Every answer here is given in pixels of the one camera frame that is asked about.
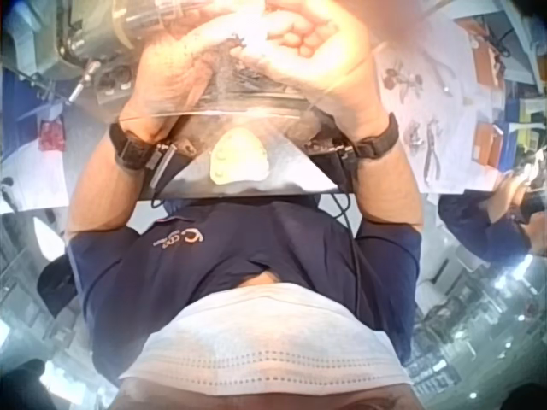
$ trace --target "navy polo shirt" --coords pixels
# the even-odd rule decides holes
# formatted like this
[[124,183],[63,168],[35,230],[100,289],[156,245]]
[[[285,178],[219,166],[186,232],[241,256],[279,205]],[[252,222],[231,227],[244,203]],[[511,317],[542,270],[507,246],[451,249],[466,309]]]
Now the navy polo shirt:
[[[264,270],[347,307],[410,354],[421,235],[408,225],[363,221],[355,239],[330,215],[268,200],[183,208],[146,233],[87,232],[69,244],[96,369],[114,384],[147,337],[182,309]],[[356,312],[356,298],[359,311]]]
[[456,239],[483,261],[507,267],[518,265],[532,245],[511,212],[490,222],[482,203],[492,195],[474,190],[466,190],[463,195],[442,195],[438,215]]

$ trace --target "blue sleeve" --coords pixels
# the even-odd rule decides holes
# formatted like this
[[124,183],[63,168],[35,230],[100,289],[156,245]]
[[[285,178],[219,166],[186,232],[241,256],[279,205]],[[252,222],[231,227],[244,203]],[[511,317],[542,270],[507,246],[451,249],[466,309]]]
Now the blue sleeve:
[[466,191],[463,195],[443,195],[438,201],[438,215],[460,243],[480,259],[510,265],[530,250],[530,243],[519,224],[505,214],[492,224],[480,204],[489,192]]
[[139,238],[136,231],[124,226],[115,231],[80,233],[68,244],[76,288],[90,331],[95,327],[95,312],[109,292],[124,255]]
[[410,357],[415,321],[421,234],[410,225],[375,224],[363,220],[356,242],[368,264],[364,266],[366,272],[372,270],[383,330],[404,363]]

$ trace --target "red object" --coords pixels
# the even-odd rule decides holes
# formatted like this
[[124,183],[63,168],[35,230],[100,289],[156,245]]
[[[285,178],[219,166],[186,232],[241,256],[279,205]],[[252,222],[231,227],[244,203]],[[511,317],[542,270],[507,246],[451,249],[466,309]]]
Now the red object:
[[55,121],[42,121],[38,135],[38,149],[40,151],[65,150],[65,131],[62,119]]

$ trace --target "face mask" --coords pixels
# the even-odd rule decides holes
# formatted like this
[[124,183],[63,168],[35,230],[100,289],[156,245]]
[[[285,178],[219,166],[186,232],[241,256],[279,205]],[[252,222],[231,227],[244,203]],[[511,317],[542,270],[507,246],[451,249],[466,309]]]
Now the face mask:
[[294,284],[190,305],[150,336],[121,378],[204,395],[333,395],[410,383],[385,333]]

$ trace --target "watch strap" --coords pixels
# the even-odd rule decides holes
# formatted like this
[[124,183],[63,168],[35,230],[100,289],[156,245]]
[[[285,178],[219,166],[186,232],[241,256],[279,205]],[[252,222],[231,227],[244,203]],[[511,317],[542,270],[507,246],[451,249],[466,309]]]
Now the watch strap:
[[354,143],[356,156],[363,160],[378,160],[390,152],[399,140],[399,125],[393,113],[390,114],[390,124],[377,137],[364,138]]
[[155,145],[142,141],[131,132],[124,132],[118,122],[110,125],[109,135],[114,145],[116,162],[126,169],[144,169],[156,151]]

